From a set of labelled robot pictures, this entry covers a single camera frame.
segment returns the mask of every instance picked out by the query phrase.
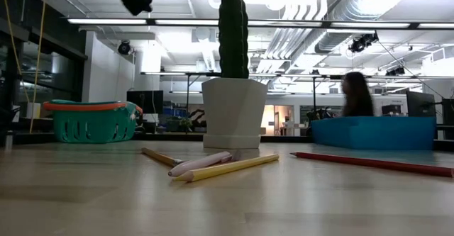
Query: table surface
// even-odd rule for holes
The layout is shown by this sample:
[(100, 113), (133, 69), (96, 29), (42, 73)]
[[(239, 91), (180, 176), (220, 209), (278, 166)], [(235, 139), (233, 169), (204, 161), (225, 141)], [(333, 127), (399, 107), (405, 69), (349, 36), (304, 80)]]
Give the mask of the table surface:
[(453, 235), (454, 182), (297, 159), (320, 152), (454, 167), (432, 152), (261, 144), (241, 159), (278, 162), (194, 182), (172, 181), (147, 147), (180, 159), (200, 142), (22, 145), (0, 151), (0, 235)]

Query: yellow pencil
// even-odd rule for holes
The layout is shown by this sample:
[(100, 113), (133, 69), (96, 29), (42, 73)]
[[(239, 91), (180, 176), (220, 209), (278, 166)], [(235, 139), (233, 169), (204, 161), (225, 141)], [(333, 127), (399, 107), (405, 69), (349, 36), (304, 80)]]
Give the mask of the yellow pencil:
[(194, 182), (200, 179), (206, 179), (212, 176), (218, 176), (221, 174), (234, 172), (240, 169), (245, 169), (248, 167), (256, 166), (259, 164), (264, 164), (266, 162), (272, 162), (279, 159), (278, 154), (271, 154), (265, 157), (258, 157), (253, 159), (247, 159), (244, 161), (239, 162), (231, 162), (228, 164), (222, 164), (218, 166), (212, 166), (203, 169), (193, 169), (190, 171), (185, 172), (183, 175), (178, 176), (175, 178), (176, 181), (186, 181), (186, 182)]
[(153, 150), (149, 150), (148, 148), (142, 148), (142, 153), (146, 154), (147, 156), (162, 162), (163, 164), (169, 165), (171, 167), (175, 167), (178, 164), (182, 163), (183, 161), (180, 159), (173, 159), (171, 157), (168, 157), (166, 155), (160, 154), (158, 152), (155, 152)]

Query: plastic basket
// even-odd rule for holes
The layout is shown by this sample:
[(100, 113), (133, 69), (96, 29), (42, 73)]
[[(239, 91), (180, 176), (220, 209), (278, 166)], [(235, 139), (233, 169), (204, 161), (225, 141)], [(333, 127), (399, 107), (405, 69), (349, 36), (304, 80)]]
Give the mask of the plastic basket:
[(357, 150), (432, 150), (435, 118), (345, 117), (312, 122), (314, 142)]
[(54, 111), (54, 133), (61, 142), (108, 143), (130, 140), (142, 109), (131, 102), (78, 103), (52, 100), (44, 109)]

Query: yellow cable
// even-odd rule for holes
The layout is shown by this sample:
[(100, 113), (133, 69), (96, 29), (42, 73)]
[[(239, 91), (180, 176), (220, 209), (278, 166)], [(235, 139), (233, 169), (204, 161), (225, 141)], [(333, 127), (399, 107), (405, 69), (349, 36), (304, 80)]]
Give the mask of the yellow cable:
[(21, 76), (21, 82), (22, 82), (22, 86), (23, 86), (23, 91), (26, 93), (27, 103), (29, 103), (30, 99), (28, 99), (26, 85), (23, 83), (22, 70), (21, 70), (21, 66), (19, 64), (19, 58), (18, 58), (17, 52), (16, 52), (16, 44), (14, 42), (13, 28), (11, 27), (11, 19), (9, 18), (8, 0), (4, 0), (4, 1), (5, 1), (5, 8), (6, 8), (6, 19), (8, 20), (9, 34), (11, 36), (11, 43), (13, 44), (13, 51), (14, 51), (14, 57), (16, 58), (17, 70), (19, 72), (19, 76)]
[(40, 56), (41, 56), (41, 42), (43, 41), (43, 30), (44, 30), (44, 15), (45, 15), (45, 0), (43, 0), (43, 13), (41, 14), (41, 29), (40, 37), (38, 43), (38, 61), (36, 62), (36, 71), (35, 71), (35, 88), (33, 89), (33, 103), (31, 104), (31, 123), (30, 123), (30, 133), (33, 130), (33, 120), (35, 119), (35, 100), (36, 100), (36, 84), (38, 83), (38, 70), (40, 67)]

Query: red pencil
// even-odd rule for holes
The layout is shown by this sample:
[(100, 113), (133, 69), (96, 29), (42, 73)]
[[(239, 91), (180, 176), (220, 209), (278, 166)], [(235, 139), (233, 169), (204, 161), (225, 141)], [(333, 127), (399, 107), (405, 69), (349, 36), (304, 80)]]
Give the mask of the red pencil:
[(403, 162), (388, 162), (388, 161), (379, 161), (374, 159), (363, 159), (363, 158), (354, 158), (354, 157), (341, 157), (329, 154), (312, 154), (305, 152), (293, 152), (290, 153), (299, 158), (305, 159), (315, 159), (326, 162), (337, 162), (343, 164), (352, 164), (366, 167), (374, 167), (380, 169), (391, 169), (400, 172), (413, 172), (418, 174), (425, 174), (431, 176), (446, 176), (454, 177), (454, 169), (445, 168), (445, 167), (436, 167), (420, 164), (408, 164)]

